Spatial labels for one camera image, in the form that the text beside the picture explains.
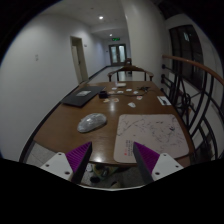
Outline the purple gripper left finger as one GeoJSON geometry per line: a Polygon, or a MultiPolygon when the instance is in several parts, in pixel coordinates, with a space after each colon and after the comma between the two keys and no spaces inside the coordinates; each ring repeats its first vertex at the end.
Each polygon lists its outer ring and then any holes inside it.
{"type": "Polygon", "coordinates": [[[79,184],[91,153],[92,143],[87,142],[68,153],[56,153],[41,168],[72,183],[79,184]]]}

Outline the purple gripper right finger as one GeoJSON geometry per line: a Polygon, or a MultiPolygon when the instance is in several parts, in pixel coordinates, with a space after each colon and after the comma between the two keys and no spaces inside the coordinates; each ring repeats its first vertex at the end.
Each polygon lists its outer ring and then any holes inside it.
{"type": "Polygon", "coordinates": [[[133,152],[145,184],[149,184],[183,169],[183,166],[169,154],[158,154],[140,143],[134,143],[133,152]]]}

